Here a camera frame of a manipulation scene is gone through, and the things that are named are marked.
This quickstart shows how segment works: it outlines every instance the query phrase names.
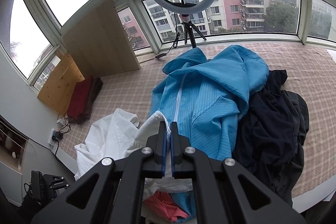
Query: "tripod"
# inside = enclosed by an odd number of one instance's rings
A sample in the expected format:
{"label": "tripod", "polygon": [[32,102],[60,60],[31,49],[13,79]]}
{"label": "tripod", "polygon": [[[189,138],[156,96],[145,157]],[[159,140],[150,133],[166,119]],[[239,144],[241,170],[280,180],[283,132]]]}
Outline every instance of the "tripod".
{"label": "tripod", "polygon": [[[188,5],[188,6],[195,6],[195,3],[184,3],[184,0],[181,0],[181,5]],[[190,42],[191,42],[191,46],[193,48],[196,48],[196,41],[195,41],[195,36],[194,36],[194,32],[193,29],[204,39],[207,40],[205,38],[205,36],[200,32],[200,30],[191,22],[190,20],[190,15],[182,15],[182,17],[186,18],[186,21],[182,22],[182,25],[184,25],[184,44],[187,44],[187,39],[188,39],[188,35],[190,38]]]}

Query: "metal bolt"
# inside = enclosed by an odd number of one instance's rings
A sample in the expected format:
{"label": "metal bolt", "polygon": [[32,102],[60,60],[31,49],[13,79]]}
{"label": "metal bolt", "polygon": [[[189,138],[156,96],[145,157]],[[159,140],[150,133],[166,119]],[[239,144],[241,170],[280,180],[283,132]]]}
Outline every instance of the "metal bolt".
{"label": "metal bolt", "polygon": [[105,165],[105,166],[110,165],[111,163],[112,163],[112,159],[111,158],[103,158],[101,160],[101,164]]}
{"label": "metal bolt", "polygon": [[152,153],[152,149],[148,146],[144,147],[141,149],[141,152],[144,153],[144,154],[150,154]]}
{"label": "metal bolt", "polygon": [[233,166],[233,165],[236,163],[236,161],[235,161],[234,159],[232,159],[232,158],[226,158],[226,159],[224,160],[224,163],[225,163],[227,166]]}
{"label": "metal bolt", "polygon": [[193,148],[192,146],[188,146],[188,147],[185,148],[184,151],[188,154],[193,154],[193,153],[195,153],[196,149]]}

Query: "plywood board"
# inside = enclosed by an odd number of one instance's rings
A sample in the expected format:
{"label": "plywood board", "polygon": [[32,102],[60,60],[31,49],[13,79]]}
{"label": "plywood board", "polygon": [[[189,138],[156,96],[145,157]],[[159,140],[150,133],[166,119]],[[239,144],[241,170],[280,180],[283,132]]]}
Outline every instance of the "plywood board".
{"label": "plywood board", "polygon": [[84,77],[140,69],[113,0],[88,11],[61,37]]}
{"label": "plywood board", "polygon": [[61,61],[50,74],[37,96],[43,103],[61,115],[67,111],[77,82],[84,77],[70,54],[60,57]]}

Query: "checkered fabric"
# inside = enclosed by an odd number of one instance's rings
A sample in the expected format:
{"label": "checkered fabric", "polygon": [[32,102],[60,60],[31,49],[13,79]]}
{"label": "checkered fabric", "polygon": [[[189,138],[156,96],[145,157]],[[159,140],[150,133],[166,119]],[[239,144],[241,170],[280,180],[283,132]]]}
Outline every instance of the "checkered fabric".
{"label": "checkered fabric", "polygon": [[[298,93],[307,102],[310,129],[304,143],[304,169],[292,195],[298,196],[318,186],[336,174],[336,64],[326,49],[289,43],[243,44],[258,53],[270,70],[286,69],[288,79],[285,90]],[[204,54],[211,58],[226,45],[201,45]],[[60,147],[76,158],[74,145],[83,143],[90,126],[98,119],[113,113],[118,107],[135,113],[140,124],[148,118],[151,109],[152,89],[165,74],[163,66],[186,49],[177,49],[159,60],[142,63],[138,71],[102,78],[103,88],[98,95],[91,119],[64,135]]]}

